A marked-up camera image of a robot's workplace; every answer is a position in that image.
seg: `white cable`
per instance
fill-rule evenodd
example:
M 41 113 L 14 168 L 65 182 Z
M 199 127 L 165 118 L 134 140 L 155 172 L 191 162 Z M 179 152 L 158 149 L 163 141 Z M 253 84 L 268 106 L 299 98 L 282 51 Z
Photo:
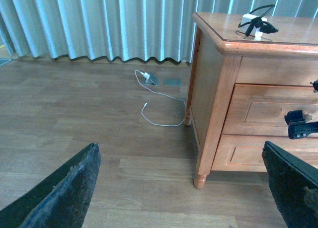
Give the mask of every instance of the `white cable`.
M 184 100 L 178 99 L 178 98 L 174 98 L 174 97 L 172 97 L 172 96 L 170 96 L 170 95 L 166 95 L 166 94 L 163 94 L 163 93 L 154 92 L 153 90 L 149 89 L 148 87 L 142 85 L 142 84 L 140 83 L 138 77 L 137 77 L 137 72 L 139 72 L 141 75 L 146 75 L 146 76 L 148 75 L 148 73 L 142 73 L 142 72 L 139 71 L 139 70 L 135 70 L 136 79 L 137 79 L 139 85 L 141 85 L 143 88 L 145 88 L 145 89 L 147 89 L 147 90 L 149 90 L 149 91 L 151 91 L 152 93 L 157 94 L 157 95 L 167 96 L 167 97 L 169 97 L 169 98 L 171 98 L 171 99 L 174 99 L 174 100 L 181 100 L 181 101 L 183 101 L 184 108 L 186 107 L 186 103 L 185 103 Z M 146 105 L 147 105 L 147 103 L 145 103 L 145 105 L 143 106 L 143 108 L 142 108 L 142 110 L 141 110 L 141 115 L 142 115 L 149 123 L 151 123 L 151 124 L 153 124 L 153 125 L 165 126 L 165 127 L 177 127 L 177 126 L 179 126 L 179 125 L 182 125 L 183 122 L 184 122 L 184 118 L 183 118 L 183 120 L 181 121 L 181 123 L 179 123 L 179 124 L 177 124 L 177 125 L 161 125 L 161 124 L 156 124 L 156 123 L 154 123 L 154 122 L 151 122 L 149 119 L 147 119 L 147 118 L 144 116 L 144 109 L 145 109 Z

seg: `cable connector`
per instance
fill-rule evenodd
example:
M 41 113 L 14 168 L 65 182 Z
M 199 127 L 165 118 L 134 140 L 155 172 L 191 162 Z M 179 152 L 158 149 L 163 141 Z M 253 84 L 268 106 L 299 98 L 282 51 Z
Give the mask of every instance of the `cable connector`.
M 148 81 L 148 79 L 150 78 L 150 74 L 148 74 L 148 73 L 142 73 L 142 72 L 140 72 L 141 73 L 141 75 L 143 75 L 143 77 L 146 79 L 146 81 Z

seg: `dresser drawer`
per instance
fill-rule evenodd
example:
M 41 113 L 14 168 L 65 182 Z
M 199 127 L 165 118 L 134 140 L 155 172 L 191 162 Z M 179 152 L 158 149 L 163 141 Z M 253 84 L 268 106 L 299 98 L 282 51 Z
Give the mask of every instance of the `dresser drawer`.
M 222 135 L 212 170 L 265 172 L 262 159 L 265 141 L 273 142 L 318 168 L 318 139 L 291 140 L 286 137 Z
M 236 84 L 222 134 L 287 137 L 284 116 L 291 110 L 302 110 L 307 122 L 318 121 L 318 93 L 310 87 Z
M 317 59 L 243 57 L 237 83 L 311 86 L 317 79 Z

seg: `light blue curtain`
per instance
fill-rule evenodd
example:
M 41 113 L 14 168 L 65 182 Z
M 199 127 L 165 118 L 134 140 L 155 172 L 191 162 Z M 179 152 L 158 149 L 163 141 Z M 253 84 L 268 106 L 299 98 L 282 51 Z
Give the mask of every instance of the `light blue curtain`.
M 0 35 L 20 57 L 190 62 L 193 12 L 244 14 L 271 3 L 273 15 L 317 17 L 318 0 L 0 0 Z

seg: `dresser leg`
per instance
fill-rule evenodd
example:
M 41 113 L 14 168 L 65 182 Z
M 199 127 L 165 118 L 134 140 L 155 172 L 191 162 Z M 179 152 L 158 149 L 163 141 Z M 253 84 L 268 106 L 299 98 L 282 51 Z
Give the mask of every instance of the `dresser leg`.
M 202 189 L 204 187 L 206 178 L 207 175 L 196 174 L 193 182 L 194 187 L 196 189 Z
M 191 115 L 190 115 L 190 110 L 189 109 L 185 111 L 184 125 L 185 126 L 191 125 Z

